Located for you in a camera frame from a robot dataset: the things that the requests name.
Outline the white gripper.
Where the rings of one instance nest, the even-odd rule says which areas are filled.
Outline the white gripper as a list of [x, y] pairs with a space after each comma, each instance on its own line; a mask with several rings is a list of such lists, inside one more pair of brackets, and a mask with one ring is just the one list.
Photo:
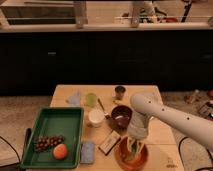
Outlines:
[[149, 134], [149, 121], [151, 116], [146, 114], [141, 114], [136, 111], [132, 113], [132, 117], [130, 119], [130, 123], [127, 127], [127, 150], [132, 152], [132, 145], [134, 143], [134, 139], [137, 141], [137, 154], [140, 154], [143, 150], [145, 143], [143, 139], [145, 139]]

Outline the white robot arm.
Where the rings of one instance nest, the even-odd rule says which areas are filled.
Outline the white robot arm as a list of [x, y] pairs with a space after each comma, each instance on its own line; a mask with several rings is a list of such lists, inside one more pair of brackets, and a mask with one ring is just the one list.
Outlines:
[[162, 105], [144, 93], [133, 94], [130, 104], [133, 113], [127, 133], [132, 139], [145, 139], [149, 120], [155, 117], [213, 152], [213, 121]]

